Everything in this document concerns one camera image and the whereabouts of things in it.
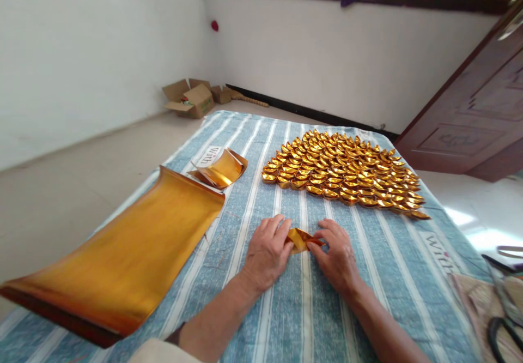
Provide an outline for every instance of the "gold foil paper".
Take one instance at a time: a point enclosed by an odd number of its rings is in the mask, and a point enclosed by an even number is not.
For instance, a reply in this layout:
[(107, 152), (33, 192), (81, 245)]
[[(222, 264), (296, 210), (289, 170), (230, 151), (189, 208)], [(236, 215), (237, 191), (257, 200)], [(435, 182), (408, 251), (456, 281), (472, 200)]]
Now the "gold foil paper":
[(264, 167), (262, 177), (269, 184), (281, 177), (286, 180), (278, 181), (281, 187), (306, 189), (313, 196), (338, 199), (346, 205), (359, 203), (429, 219), (418, 211), (424, 203), (417, 194), (419, 177), (395, 154), (395, 149), (380, 149), (358, 136), (307, 131), (301, 139), (282, 145), (282, 151)]
[[(155, 185), (93, 237), (55, 264), (6, 281), (0, 294), (16, 290), (127, 337), (165, 297), (224, 200), (160, 166)], [(55, 321), (68, 328), (69, 319)]]
[(318, 246), (323, 246), (325, 243), (323, 243), (321, 240), (314, 239), (310, 234), (305, 232), (302, 229), (299, 228), (291, 228), (289, 230), (289, 233), (287, 234), (287, 238), (285, 239), (285, 243), (288, 243), (292, 241), (294, 243), (293, 250), (290, 252), (291, 255), (298, 254), (300, 252), (308, 251), (309, 248), (307, 247), (308, 242), (312, 242), (317, 244)]
[(220, 158), (210, 166), (196, 167), (196, 171), (189, 171), (188, 174), (211, 187), (223, 190), (243, 175), (248, 164), (248, 161), (238, 153), (226, 148)]

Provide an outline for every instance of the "forearm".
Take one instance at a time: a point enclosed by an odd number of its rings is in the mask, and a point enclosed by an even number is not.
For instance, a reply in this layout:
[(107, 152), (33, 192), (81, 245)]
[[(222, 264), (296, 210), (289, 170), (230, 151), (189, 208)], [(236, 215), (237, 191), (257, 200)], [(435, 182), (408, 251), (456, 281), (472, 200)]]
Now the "forearm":
[(184, 325), (179, 347), (202, 362), (217, 361), (260, 296), (261, 291), (237, 274)]
[(346, 294), (344, 300), (360, 322), (381, 363), (430, 363), (418, 345), (381, 305), (370, 287), (365, 285), (358, 293)]

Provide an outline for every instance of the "hand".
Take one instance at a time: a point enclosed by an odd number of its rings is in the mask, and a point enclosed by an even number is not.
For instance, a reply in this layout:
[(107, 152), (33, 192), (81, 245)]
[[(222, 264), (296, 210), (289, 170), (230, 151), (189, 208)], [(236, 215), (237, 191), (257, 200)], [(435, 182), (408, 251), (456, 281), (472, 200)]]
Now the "hand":
[(263, 219), (249, 243), (240, 274), (259, 293), (265, 292), (278, 280), (293, 249), (293, 242), (284, 244), (292, 220), (286, 219), (278, 227), (284, 218), (283, 215), (277, 215)]
[(358, 272), (349, 235), (334, 220), (324, 219), (319, 221), (318, 225), (323, 229), (317, 231), (314, 238), (324, 238), (329, 244), (329, 251), (325, 253), (314, 243), (307, 243), (307, 247), (314, 254), (321, 271), (334, 289), (342, 298), (350, 301), (366, 284)]

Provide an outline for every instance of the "blue striped fabric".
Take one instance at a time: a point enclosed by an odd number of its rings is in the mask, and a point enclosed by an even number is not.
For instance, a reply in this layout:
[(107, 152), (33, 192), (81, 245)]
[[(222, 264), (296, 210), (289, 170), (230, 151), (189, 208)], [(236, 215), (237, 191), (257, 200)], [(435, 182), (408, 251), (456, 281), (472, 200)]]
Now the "blue striped fabric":
[[(466, 315), (449, 286), (448, 273), (488, 280), (481, 257), (422, 185), (429, 221), (390, 211), (347, 207), (305, 191), (265, 185), (260, 171), (280, 145), (309, 129), (392, 148), (379, 134), (354, 128), (309, 126), (219, 111), (164, 165), (185, 173), (208, 146), (227, 146), (249, 161), (244, 176), (225, 189), (226, 203), (189, 258), (163, 302), (133, 335), (100, 349), (20, 308), (0, 325), (2, 362), (120, 362), (151, 337), (163, 338), (189, 320), (240, 270), (250, 237), (263, 218), (283, 213), (293, 227), (313, 233), (319, 220), (336, 220), (349, 233), (358, 268), (379, 300), (434, 362), (480, 361)], [(147, 190), (144, 184), (100, 226)], [(362, 328), (306, 252), (290, 258), (285, 273), (255, 304), (222, 361), (376, 361)]]

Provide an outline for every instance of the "floor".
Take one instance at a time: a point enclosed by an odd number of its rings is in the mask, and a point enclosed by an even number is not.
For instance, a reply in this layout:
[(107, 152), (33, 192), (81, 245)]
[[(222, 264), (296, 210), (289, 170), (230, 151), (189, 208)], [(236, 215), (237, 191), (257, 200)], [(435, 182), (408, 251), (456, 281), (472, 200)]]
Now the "floor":
[[(242, 101), (215, 108), (319, 123)], [(82, 244), (200, 123), (167, 112), (0, 173), (0, 282), (32, 273)], [(523, 246), (523, 179), (491, 184), (418, 172), (478, 250)], [(0, 298), (0, 320), (12, 308)]]

